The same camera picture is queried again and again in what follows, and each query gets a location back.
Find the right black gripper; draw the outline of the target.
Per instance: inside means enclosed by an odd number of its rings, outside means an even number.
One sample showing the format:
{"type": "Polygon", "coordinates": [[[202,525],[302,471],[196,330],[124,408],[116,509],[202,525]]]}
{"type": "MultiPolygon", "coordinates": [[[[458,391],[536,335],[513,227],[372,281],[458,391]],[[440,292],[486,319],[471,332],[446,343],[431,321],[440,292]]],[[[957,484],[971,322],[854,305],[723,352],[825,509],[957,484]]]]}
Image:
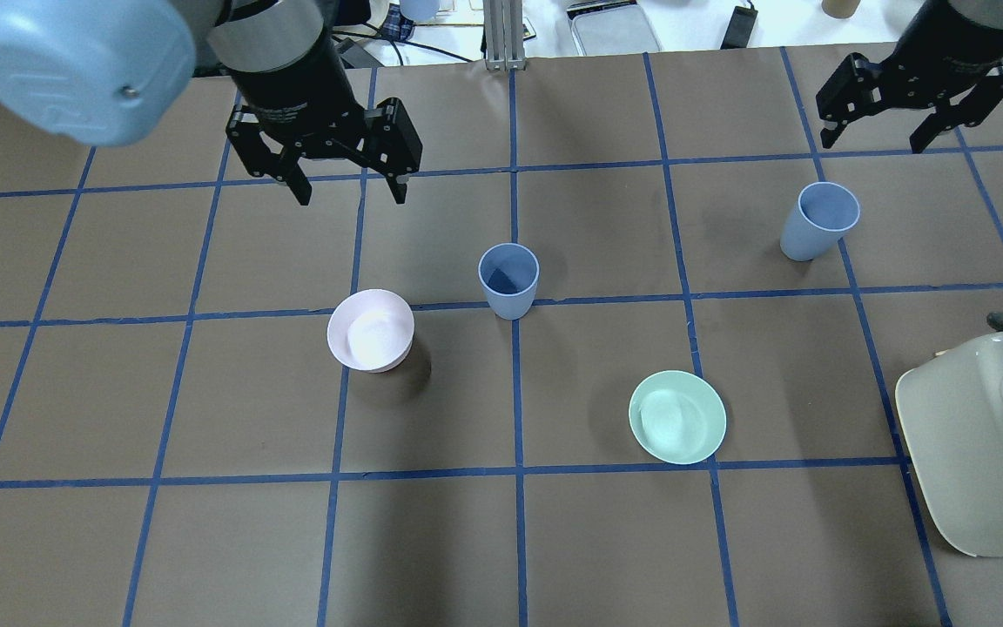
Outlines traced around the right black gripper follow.
{"type": "Polygon", "coordinates": [[[887,110],[931,112],[909,135],[914,154],[979,125],[1003,100],[1003,1],[924,1],[886,58],[848,53],[815,100],[824,148],[887,110]]]}

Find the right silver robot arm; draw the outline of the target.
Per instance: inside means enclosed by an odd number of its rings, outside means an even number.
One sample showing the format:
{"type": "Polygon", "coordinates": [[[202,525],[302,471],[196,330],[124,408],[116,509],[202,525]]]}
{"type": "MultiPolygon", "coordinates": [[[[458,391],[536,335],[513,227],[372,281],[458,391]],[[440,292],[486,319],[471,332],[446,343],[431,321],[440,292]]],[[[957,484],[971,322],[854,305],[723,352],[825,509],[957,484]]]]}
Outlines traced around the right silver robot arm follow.
{"type": "Polygon", "coordinates": [[[849,53],[815,102],[821,145],[888,110],[926,111],[912,153],[955,128],[976,127],[1003,100],[1003,1],[924,1],[880,61],[849,53]]]}

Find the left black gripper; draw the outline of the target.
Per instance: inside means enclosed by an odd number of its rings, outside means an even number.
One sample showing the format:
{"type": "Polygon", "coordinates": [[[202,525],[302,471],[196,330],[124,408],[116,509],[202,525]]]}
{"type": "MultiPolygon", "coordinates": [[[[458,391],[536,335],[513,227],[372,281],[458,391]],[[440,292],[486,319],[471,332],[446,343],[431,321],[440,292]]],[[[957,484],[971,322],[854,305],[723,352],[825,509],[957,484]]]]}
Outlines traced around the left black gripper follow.
{"type": "Polygon", "coordinates": [[[298,59],[268,71],[228,69],[243,103],[226,127],[246,173],[289,187],[309,206],[312,186],[303,159],[345,159],[387,182],[405,204],[407,180],[421,170],[423,145],[405,103],[389,97],[374,108],[355,99],[334,42],[319,36],[298,59]]]}

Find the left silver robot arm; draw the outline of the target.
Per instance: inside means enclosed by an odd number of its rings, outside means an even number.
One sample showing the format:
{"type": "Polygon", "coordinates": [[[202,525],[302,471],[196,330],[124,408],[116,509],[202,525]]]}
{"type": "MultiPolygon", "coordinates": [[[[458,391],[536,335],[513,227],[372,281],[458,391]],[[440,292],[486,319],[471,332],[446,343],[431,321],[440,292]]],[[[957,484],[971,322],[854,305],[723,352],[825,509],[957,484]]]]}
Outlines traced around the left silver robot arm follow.
{"type": "Polygon", "coordinates": [[[0,103],[80,144],[131,145],[214,60],[240,95],[226,136],[248,175],[307,204],[302,160],[351,160],[403,203],[421,138],[400,99],[355,99],[338,13],[334,1],[0,1],[0,103]]]}

